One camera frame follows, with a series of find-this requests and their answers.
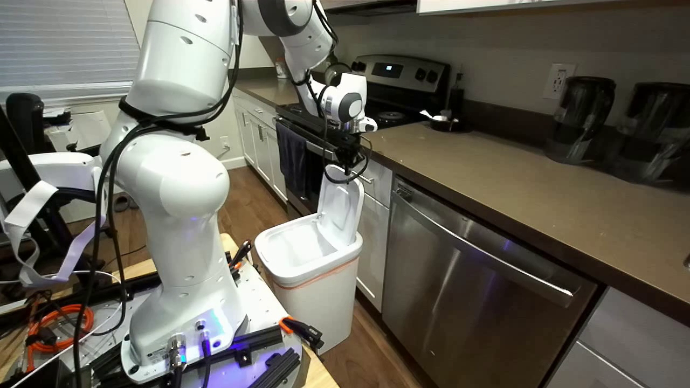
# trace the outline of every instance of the oven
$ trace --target oven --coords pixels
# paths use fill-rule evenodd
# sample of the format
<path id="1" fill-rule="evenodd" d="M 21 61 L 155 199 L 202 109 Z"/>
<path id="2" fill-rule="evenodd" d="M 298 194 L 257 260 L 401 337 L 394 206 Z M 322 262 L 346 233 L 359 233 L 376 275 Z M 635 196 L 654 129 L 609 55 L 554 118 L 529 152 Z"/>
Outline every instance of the oven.
<path id="1" fill-rule="evenodd" d="M 351 71 L 367 77 L 364 109 L 380 129 L 422 120 L 421 109 L 435 112 L 446 103 L 451 67 L 445 63 L 376 54 L 356 59 Z M 343 145 L 348 133 L 325 129 L 325 120 L 311 116 L 303 103 L 276 112 L 287 211 L 291 218 L 314 213 L 324 167 L 336 161 L 335 145 Z"/>

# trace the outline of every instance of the wall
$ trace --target wall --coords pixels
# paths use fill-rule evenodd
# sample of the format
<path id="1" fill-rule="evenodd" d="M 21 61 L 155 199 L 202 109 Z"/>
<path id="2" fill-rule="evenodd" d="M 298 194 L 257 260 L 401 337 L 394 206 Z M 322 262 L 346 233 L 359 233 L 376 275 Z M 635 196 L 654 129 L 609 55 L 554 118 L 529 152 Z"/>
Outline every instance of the wall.
<path id="1" fill-rule="evenodd" d="M 412 54 L 463 71 L 469 98 L 553 114 L 542 97 L 553 63 L 574 63 L 581 75 L 616 81 L 609 122 L 616 122 L 635 81 L 690 81 L 690 7 L 485 12 L 463 17 L 394 14 L 335 20 L 340 51 Z"/>
<path id="2" fill-rule="evenodd" d="M 144 39 L 146 17 L 154 0 L 126 0 L 133 33 L 139 40 Z M 272 67 L 273 63 L 267 59 L 263 46 L 257 36 L 245 36 L 241 47 L 239 67 Z M 104 109 L 114 122 L 119 107 L 114 98 L 88 98 L 88 102 L 72 102 L 72 112 L 96 112 Z M 212 139 L 201 142 L 212 156 L 215 156 L 227 167 L 244 165 L 241 142 L 237 136 L 236 112 L 228 105 L 214 122 L 209 122 L 207 133 Z"/>

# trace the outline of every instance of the white trash can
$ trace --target white trash can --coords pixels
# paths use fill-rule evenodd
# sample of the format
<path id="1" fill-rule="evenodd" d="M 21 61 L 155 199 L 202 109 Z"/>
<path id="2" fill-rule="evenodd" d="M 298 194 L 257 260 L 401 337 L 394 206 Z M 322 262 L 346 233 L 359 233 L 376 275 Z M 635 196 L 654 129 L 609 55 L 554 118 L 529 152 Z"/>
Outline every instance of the white trash can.
<path id="1" fill-rule="evenodd" d="M 346 172 L 325 165 L 340 181 Z M 263 231 L 257 255 L 270 271 L 270 286 L 296 318 L 324 333 L 325 353 L 351 332 L 351 308 L 363 236 L 359 233 L 364 187 L 359 179 L 333 182 L 324 175 L 319 208 Z"/>

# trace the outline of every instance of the kitchen counter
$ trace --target kitchen counter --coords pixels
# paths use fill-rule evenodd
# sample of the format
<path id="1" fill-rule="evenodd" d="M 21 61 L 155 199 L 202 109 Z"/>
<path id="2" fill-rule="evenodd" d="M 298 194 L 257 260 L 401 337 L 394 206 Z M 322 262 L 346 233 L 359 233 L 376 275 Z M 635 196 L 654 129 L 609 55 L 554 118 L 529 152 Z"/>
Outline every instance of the kitchen counter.
<path id="1" fill-rule="evenodd" d="M 597 283 L 690 325 L 690 194 L 424 122 L 367 133 L 376 159 Z"/>

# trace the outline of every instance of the dishwasher handle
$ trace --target dishwasher handle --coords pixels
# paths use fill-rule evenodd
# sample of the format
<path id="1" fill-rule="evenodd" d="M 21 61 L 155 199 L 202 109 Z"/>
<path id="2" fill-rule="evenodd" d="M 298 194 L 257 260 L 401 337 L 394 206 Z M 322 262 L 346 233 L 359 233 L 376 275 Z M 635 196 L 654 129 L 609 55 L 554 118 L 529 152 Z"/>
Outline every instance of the dishwasher handle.
<path id="1" fill-rule="evenodd" d="M 572 305 L 572 302 L 576 297 L 574 291 L 563 289 L 549 281 L 544 281 L 538 273 L 531 273 L 517 264 L 511 264 L 510 260 L 475 245 L 472 242 L 452 233 L 451 229 L 446 229 L 437 220 L 429 218 L 419 205 L 412 203 L 410 196 L 406 199 L 406 194 L 401 194 L 400 189 L 394 189 L 393 194 L 394 194 L 396 203 L 401 203 L 412 213 L 414 220 L 429 227 L 437 236 L 451 242 L 458 250 L 479 256 L 485 264 L 490 264 L 491 269 L 497 269 L 505 277 L 514 281 L 515 285 L 521 285 L 525 289 L 529 289 L 529 291 L 563 305 L 563 308 Z"/>

